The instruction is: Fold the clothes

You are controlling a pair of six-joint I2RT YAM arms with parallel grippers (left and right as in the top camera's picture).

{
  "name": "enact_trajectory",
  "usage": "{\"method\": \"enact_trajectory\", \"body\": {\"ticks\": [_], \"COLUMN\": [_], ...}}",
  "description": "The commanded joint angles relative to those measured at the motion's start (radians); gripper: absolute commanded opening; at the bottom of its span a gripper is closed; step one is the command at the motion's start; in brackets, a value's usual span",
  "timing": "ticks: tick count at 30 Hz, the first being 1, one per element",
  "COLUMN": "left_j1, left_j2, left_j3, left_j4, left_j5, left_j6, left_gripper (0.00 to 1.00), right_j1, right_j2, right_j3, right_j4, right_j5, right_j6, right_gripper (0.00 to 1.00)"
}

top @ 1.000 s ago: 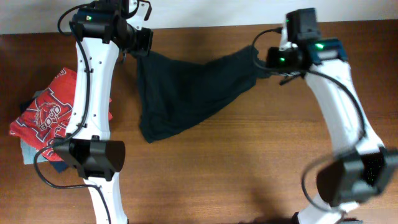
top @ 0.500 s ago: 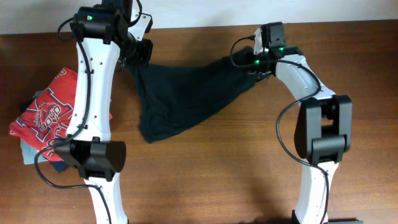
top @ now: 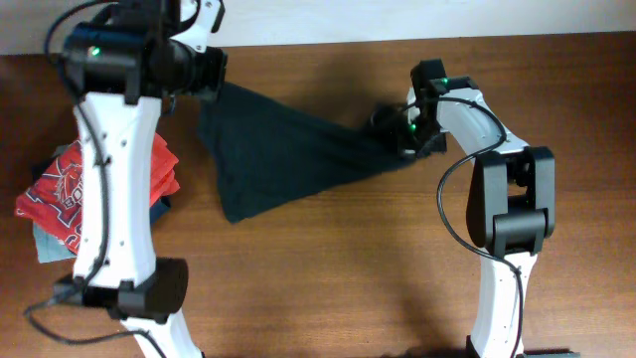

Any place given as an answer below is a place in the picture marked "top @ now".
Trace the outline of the dark teal t-shirt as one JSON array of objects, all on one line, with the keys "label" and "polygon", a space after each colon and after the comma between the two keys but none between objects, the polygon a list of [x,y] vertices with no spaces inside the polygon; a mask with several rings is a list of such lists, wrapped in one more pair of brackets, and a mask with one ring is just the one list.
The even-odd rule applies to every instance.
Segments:
[{"label": "dark teal t-shirt", "polygon": [[221,207],[232,224],[411,163],[363,129],[234,84],[202,102],[197,134],[215,160]]}]

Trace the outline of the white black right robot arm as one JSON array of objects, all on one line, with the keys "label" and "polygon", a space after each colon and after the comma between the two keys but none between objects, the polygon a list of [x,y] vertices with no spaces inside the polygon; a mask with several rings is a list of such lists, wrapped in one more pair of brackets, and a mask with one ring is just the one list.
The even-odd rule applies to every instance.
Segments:
[{"label": "white black right robot arm", "polygon": [[[508,129],[468,76],[451,77],[441,60],[410,71],[403,104],[374,113],[368,128],[404,159],[446,150],[452,136],[465,155],[437,185],[440,219],[451,237],[480,258],[476,319],[458,357],[528,357],[523,326],[528,284],[546,239],[556,226],[556,164],[551,150],[532,146]],[[446,181],[471,164],[466,206],[468,237],[445,215]]]}]

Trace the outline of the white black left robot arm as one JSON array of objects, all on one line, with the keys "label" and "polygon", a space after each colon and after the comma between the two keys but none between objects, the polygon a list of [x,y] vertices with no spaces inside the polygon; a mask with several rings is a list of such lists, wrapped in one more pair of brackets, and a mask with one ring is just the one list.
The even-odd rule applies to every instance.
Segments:
[{"label": "white black left robot arm", "polygon": [[147,357],[197,357],[182,306],[188,267],[155,254],[151,152],[167,96],[217,98],[226,54],[208,44],[225,5],[105,1],[67,36],[61,77],[82,155],[79,253],[53,303],[104,309]]}]

